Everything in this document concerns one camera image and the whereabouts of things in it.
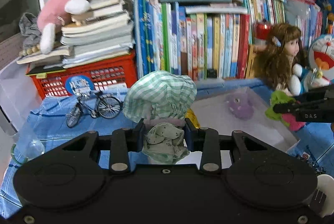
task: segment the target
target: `green cloth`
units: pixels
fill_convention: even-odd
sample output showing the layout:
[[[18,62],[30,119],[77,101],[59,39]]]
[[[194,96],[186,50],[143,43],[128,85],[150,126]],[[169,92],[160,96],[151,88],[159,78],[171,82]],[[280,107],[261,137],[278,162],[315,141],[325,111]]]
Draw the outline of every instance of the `green cloth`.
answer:
[[[170,123],[154,126],[144,137],[142,152],[163,164],[175,164],[189,154],[183,145],[184,131]]]
[[[276,90],[271,94],[270,98],[270,107],[265,111],[265,114],[268,118],[273,120],[280,120],[285,126],[289,126],[290,123],[285,122],[282,119],[282,114],[277,114],[273,111],[273,106],[278,103],[288,103],[290,101],[296,101],[294,98],[289,97],[285,92]]]
[[[196,93],[196,85],[189,76],[153,71],[129,89],[123,113],[134,122],[142,118],[184,119]]]

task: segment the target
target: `doll hair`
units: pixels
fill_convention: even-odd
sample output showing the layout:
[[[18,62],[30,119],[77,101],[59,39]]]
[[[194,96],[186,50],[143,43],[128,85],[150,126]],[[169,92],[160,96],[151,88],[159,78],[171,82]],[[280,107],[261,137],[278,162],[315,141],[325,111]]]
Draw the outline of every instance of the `doll hair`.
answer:
[[[256,77],[261,78],[272,89],[276,89],[278,84],[283,84],[284,88],[287,88],[293,65],[298,63],[302,67],[306,66],[301,35],[302,32],[298,27],[288,23],[273,26],[268,35],[266,49],[256,55],[254,64]],[[281,46],[275,44],[274,37],[280,41]],[[299,52],[290,65],[284,46],[295,39],[298,39]]]

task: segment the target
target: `blue hair clip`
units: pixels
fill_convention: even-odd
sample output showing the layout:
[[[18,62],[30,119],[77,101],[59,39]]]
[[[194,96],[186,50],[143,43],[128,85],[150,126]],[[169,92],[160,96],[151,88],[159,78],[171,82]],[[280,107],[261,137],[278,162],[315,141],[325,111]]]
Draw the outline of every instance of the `blue hair clip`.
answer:
[[[278,40],[277,37],[273,37],[273,43],[275,44],[276,47],[280,47],[281,46],[281,42]]]

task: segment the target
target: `blue tablecloth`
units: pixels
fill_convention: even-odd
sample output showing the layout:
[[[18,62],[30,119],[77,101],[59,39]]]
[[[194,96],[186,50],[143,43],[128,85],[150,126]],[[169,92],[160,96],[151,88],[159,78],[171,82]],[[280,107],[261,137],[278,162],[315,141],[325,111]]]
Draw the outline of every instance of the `blue tablecloth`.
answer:
[[[258,79],[199,83],[197,85],[197,99],[214,96],[226,90],[245,86],[252,88],[269,104],[272,91]],[[117,96],[123,99],[125,94],[126,91],[122,91],[121,93],[118,92]],[[77,126],[69,129],[65,123],[65,114],[69,112],[75,102],[76,99],[74,97],[45,99],[41,107],[37,110],[33,110],[29,115],[26,123],[30,127],[33,127],[38,138],[42,140],[46,147],[46,151],[88,130],[97,130],[100,135],[106,135],[111,134],[118,128],[133,128],[135,126],[135,123],[124,117],[122,113],[112,120],[103,118],[92,119],[86,114],[81,118]],[[289,153],[291,155],[302,154],[303,152],[310,153],[306,148],[306,145],[308,145],[311,153],[319,160],[319,163],[327,169],[328,174],[334,176],[334,166],[329,157],[327,157],[327,155],[329,155],[334,159],[334,140],[330,125],[327,123],[309,123],[296,132],[296,135],[301,140]],[[147,157],[142,153],[131,152],[129,153],[129,158],[132,169],[137,163],[148,163]],[[108,162],[109,153],[101,152],[99,165],[103,168],[107,168]],[[18,166],[11,161],[0,189],[0,214],[5,218],[11,216],[21,206],[12,184],[13,175],[17,168]]]

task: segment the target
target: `toy bicycle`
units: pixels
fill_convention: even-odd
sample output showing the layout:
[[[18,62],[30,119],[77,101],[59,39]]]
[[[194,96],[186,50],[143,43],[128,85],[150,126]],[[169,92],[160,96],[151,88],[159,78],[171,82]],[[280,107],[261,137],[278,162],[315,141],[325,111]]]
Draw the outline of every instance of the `toy bicycle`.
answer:
[[[67,114],[66,118],[66,125],[69,128],[77,125],[80,117],[83,114],[82,108],[87,109],[92,118],[97,118],[98,116],[104,118],[114,118],[121,112],[123,106],[123,103],[115,98],[112,94],[103,94],[103,92],[99,91],[95,92],[97,101],[95,108],[92,109],[87,104],[85,104],[84,101],[94,98],[91,98],[89,94],[76,93],[76,95],[78,96],[78,102],[70,111],[70,113]]]

